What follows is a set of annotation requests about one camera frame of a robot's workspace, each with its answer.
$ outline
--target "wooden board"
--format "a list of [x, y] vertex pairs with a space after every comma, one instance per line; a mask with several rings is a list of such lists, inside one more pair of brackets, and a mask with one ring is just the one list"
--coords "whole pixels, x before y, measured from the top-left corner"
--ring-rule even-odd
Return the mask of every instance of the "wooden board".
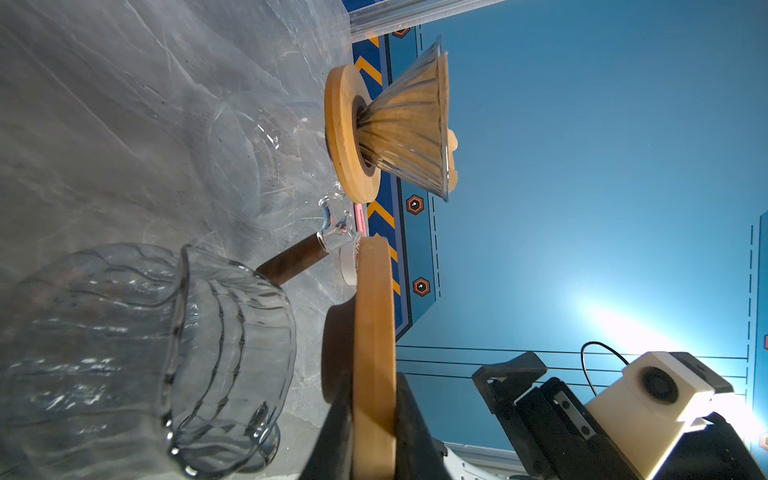
[[353, 479], [395, 474], [395, 305], [383, 237], [360, 241], [353, 360]]

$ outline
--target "pour-over dripper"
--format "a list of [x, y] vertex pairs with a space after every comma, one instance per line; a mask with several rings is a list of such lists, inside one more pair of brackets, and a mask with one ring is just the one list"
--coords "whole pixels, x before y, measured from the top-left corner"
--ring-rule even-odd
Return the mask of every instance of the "pour-over dripper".
[[326, 83], [326, 138], [349, 197], [374, 201], [380, 169], [448, 201], [458, 177], [448, 110], [448, 54], [440, 38], [374, 101], [354, 66], [334, 68]]
[[440, 38], [357, 118], [364, 161], [448, 200], [448, 56]]

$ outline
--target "pink label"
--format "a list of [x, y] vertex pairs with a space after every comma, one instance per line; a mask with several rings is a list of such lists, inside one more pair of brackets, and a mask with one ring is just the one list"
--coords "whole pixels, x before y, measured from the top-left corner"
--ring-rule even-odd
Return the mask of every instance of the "pink label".
[[357, 223], [357, 231], [361, 232], [365, 237], [368, 236], [366, 231], [366, 210], [362, 207], [362, 204], [355, 204], [355, 223]]

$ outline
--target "wooden ring base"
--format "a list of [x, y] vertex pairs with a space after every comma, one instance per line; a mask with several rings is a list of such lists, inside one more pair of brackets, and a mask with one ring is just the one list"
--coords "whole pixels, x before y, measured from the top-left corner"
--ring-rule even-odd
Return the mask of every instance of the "wooden ring base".
[[381, 183], [381, 170], [363, 161], [355, 135], [357, 114], [370, 103], [366, 83], [354, 65], [331, 70], [325, 93], [328, 150], [339, 182], [356, 204], [373, 202]]

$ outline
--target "wooden handle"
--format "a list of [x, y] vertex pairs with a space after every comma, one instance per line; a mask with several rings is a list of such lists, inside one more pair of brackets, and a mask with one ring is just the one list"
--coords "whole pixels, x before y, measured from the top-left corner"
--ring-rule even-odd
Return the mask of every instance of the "wooden handle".
[[360, 240], [353, 354], [353, 480], [395, 475], [395, 303], [383, 237]]
[[313, 233], [288, 250], [262, 263], [256, 271], [277, 285], [283, 285], [327, 256], [328, 252], [320, 244], [317, 233]]

